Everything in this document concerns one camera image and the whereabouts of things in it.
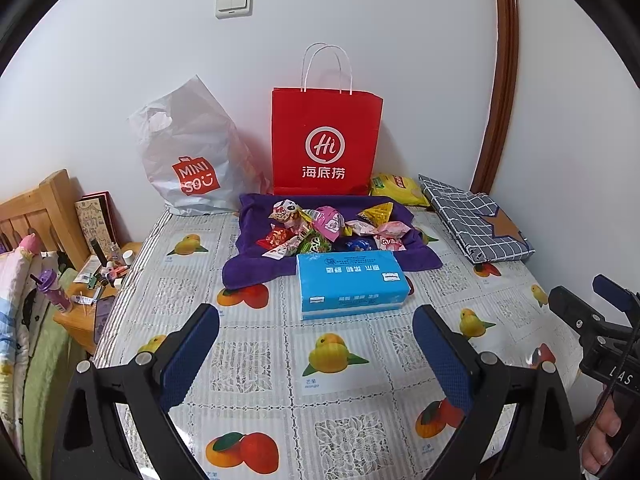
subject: white circular logo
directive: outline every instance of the white circular logo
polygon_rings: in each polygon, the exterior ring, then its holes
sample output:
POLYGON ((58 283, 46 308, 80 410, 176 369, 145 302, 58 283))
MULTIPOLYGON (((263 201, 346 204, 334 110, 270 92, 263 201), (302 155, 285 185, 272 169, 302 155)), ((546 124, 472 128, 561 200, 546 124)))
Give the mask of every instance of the white circular logo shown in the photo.
POLYGON ((344 153, 344 137, 331 126, 320 126, 306 136, 306 154, 319 164, 331 164, 338 160, 344 153))

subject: lace tablecloth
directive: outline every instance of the lace tablecloth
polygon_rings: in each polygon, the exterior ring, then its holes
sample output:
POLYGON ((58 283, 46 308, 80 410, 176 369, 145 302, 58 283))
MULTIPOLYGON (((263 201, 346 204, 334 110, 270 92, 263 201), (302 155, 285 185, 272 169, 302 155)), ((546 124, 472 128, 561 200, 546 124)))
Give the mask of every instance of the lace tablecloth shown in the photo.
MULTIPOLYGON (((428 431, 417 424, 427 405, 445 397, 414 340, 418 306, 432 304, 456 332, 462 308, 495 323, 471 343, 508 364, 526 366, 546 343, 567 388, 582 353, 570 329, 533 298, 535 280, 523 263, 495 264, 500 276, 474 272, 437 215, 412 212, 414 225, 437 239, 430 247, 443 267, 407 273, 415 293, 401 310, 314 322, 302 321, 295 276, 256 285, 243 297, 220 293, 223 264, 237 253, 238 218, 165 213, 118 295, 95 363, 126 363, 156 335, 179 329, 200 303, 215 304, 218 339, 185 401, 170 411, 210 478, 421 479, 455 430, 446 426, 425 438, 428 431), (178 247, 186 239, 198 241, 178 247), (309 374, 309 354, 323 338, 364 362, 309 374), (212 441, 229 433, 244 436, 222 455, 213 453, 212 441), (262 452, 252 454, 251 443, 262 452)), ((156 478, 129 411, 120 415, 140 470, 156 478)), ((507 407, 486 457, 501 448, 512 416, 507 407)))

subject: purple cup with straw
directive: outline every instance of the purple cup with straw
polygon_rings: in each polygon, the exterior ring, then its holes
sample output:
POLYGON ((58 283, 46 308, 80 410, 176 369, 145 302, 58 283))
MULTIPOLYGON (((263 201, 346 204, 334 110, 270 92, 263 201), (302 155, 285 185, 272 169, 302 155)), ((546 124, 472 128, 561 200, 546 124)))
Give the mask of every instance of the purple cup with straw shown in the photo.
POLYGON ((65 291, 62 290, 58 283, 58 274, 55 270, 47 269, 40 273, 40 277, 36 278, 31 275, 33 281, 36 282, 38 290, 49 298, 49 301, 53 303, 56 308, 66 314, 71 310, 71 301, 66 296, 65 291))

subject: white wall switch plate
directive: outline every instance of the white wall switch plate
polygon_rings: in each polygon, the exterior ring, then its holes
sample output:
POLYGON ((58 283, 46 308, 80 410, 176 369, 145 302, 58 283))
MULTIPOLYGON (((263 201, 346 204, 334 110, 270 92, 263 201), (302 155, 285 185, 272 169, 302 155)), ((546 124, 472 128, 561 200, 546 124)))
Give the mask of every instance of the white wall switch plate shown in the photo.
POLYGON ((216 17, 246 16, 251 12, 252 0, 216 0, 216 17))

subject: silver bolt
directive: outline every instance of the silver bolt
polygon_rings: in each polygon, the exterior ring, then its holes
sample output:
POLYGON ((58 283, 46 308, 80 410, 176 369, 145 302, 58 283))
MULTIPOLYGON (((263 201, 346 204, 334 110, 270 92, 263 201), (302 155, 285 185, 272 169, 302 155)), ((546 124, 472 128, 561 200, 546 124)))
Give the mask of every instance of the silver bolt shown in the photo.
POLYGON ((149 352, 140 352, 136 355, 136 364, 140 366, 144 366, 151 362, 151 354, 149 352))
POLYGON ((553 364, 551 361, 544 361, 542 363, 542 369, 548 373, 548 374, 552 374, 553 372, 556 371, 556 365, 553 364))
POLYGON ((486 365, 495 365, 498 362, 498 357, 492 352, 482 352, 480 360, 486 365))
POLYGON ((84 374, 86 371, 91 368, 91 363, 89 361, 80 361, 76 366, 76 370, 79 374, 84 374))

